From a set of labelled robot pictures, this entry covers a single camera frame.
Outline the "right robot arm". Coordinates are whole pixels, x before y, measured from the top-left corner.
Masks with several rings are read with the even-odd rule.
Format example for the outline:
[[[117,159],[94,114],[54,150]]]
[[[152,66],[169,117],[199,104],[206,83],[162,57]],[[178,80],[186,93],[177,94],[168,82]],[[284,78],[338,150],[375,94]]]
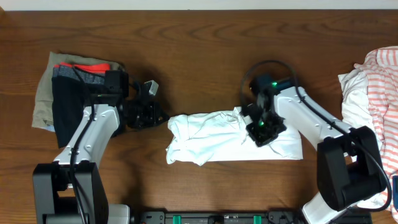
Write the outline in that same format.
[[[249,88],[256,101],[243,105],[243,113],[252,120],[246,129],[257,146],[270,144],[292,126],[317,151],[318,193],[302,207],[303,222],[334,223],[359,202],[391,191],[370,128],[334,118],[294,81],[263,75]]]

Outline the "white t-shirt with pixel logo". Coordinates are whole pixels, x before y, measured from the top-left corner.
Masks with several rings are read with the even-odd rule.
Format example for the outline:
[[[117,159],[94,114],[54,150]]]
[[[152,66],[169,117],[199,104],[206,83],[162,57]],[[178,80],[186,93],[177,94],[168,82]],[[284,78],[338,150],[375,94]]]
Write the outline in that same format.
[[[258,147],[249,137],[241,108],[212,113],[180,114],[169,119],[168,129],[173,139],[166,148],[166,161],[206,162],[302,160],[303,149],[299,132],[287,126],[277,139]]]

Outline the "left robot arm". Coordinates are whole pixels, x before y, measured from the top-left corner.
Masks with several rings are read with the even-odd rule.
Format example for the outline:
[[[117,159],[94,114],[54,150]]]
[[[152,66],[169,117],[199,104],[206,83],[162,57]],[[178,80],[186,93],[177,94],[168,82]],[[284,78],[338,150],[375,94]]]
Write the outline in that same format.
[[[64,150],[33,171],[37,223],[132,223],[129,206],[108,202],[98,167],[109,140],[125,126],[138,131],[169,120],[154,101],[159,85],[130,83],[126,72],[107,70],[101,89],[91,93],[85,71],[71,69],[83,85],[86,106]]]

